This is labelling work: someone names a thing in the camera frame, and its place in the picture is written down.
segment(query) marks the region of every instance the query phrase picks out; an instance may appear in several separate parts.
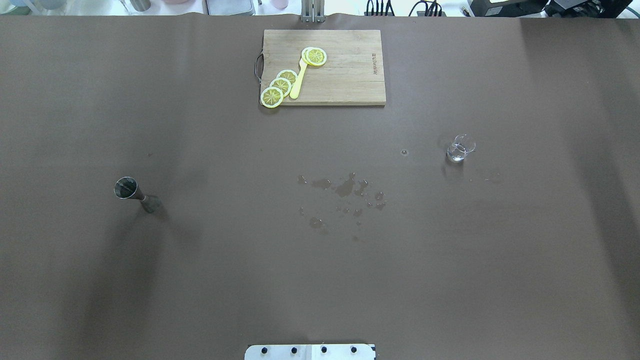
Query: cutting board handle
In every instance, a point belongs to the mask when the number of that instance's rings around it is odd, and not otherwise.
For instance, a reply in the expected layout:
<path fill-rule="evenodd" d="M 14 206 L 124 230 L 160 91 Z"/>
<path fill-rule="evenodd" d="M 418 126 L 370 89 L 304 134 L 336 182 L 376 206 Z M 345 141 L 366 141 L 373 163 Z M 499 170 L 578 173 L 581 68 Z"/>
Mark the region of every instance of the cutting board handle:
<path fill-rule="evenodd" d="M 260 75 L 258 75 L 258 60 L 262 58 L 262 68 L 260 69 Z M 255 65 L 253 66 L 253 73 L 255 77 L 258 79 L 258 83 L 262 84 L 262 73 L 264 72 L 264 53 L 260 51 L 260 54 L 255 59 Z"/>

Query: white metal plate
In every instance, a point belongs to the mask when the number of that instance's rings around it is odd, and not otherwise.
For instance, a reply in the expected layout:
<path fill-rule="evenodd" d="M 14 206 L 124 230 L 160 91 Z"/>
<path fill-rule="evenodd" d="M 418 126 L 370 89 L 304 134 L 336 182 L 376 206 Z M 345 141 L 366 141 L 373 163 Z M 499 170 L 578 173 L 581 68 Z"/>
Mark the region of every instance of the white metal plate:
<path fill-rule="evenodd" d="M 252 345 L 244 360 L 375 360 L 375 349 L 373 344 Z"/>

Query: lemon slice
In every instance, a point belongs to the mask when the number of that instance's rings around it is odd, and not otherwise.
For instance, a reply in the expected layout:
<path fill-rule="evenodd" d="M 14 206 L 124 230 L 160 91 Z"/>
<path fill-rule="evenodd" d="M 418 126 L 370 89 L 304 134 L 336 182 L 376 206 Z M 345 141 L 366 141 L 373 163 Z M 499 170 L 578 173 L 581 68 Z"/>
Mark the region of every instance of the lemon slice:
<path fill-rule="evenodd" d="M 311 49 L 315 49 L 315 47 L 306 47 L 304 49 L 302 49 L 302 53 L 300 54 L 300 57 L 302 58 L 302 61 L 304 61 L 305 63 L 307 63 L 307 65 L 311 65 L 311 63 L 309 62 L 309 60 L 307 59 L 307 51 L 311 50 Z"/>
<path fill-rule="evenodd" d="M 305 61 L 309 65 L 322 66 L 326 63 L 326 52 L 319 47 L 312 47 L 305 53 Z"/>
<path fill-rule="evenodd" d="M 282 95 L 287 97 L 291 92 L 291 82 L 285 78 L 275 78 L 269 86 L 273 86 L 282 90 Z"/>
<path fill-rule="evenodd" d="M 269 86 L 260 94 L 260 102 L 262 105 L 270 109 L 282 104 L 283 99 L 284 94 L 282 93 L 282 90 L 275 86 Z"/>
<path fill-rule="evenodd" d="M 289 80 L 291 84 L 293 84 L 296 82 L 296 79 L 298 78 L 298 74 L 291 69 L 287 69 L 287 70 L 280 71 L 276 76 L 276 78 L 285 78 Z"/>

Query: black device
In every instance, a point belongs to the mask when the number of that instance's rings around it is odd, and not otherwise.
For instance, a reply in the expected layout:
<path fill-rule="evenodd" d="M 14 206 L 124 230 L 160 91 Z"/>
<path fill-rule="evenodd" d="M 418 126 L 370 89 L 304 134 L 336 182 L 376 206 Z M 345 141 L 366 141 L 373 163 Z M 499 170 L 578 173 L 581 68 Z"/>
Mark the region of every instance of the black device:
<path fill-rule="evenodd" d="M 473 0 L 471 11 L 478 17 L 518 17 L 539 13 L 548 0 Z"/>
<path fill-rule="evenodd" d="M 551 0 L 545 12 L 551 17 L 615 18 L 632 0 Z"/>

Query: cup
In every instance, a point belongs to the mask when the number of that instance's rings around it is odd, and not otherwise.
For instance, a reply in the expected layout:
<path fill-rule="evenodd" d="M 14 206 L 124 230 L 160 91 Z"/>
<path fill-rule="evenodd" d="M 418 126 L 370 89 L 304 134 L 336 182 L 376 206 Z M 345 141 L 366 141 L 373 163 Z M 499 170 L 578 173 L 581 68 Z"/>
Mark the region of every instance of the cup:
<path fill-rule="evenodd" d="M 467 134 L 460 134 L 456 136 L 449 148 L 447 148 L 447 159 L 453 163 L 459 163 L 475 149 L 476 141 Z"/>
<path fill-rule="evenodd" d="M 145 12 L 151 7 L 151 0 L 120 0 L 120 4 L 124 6 L 129 15 L 135 15 L 135 12 Z M 132 12 L 129 9 L 129 5 L 135 10 Z"/>
<path fill-rule="evenodd" d="M 289 5 L 289 0 L 271 0 L 271 4 L 276 9 L 284 9 Z"/>
<path fill-rule="evenodd" d="M 116 185 L 113 187 L 113 193 L 115 193 L 119 199 L 140 200 L 142 208 L 147 213 L 153 213 L 162 204 L 157 197 L 143 194 L 140 187 L 138 187 L 138 182 L 129 176 L 121 177 L 116 181 Z"/>

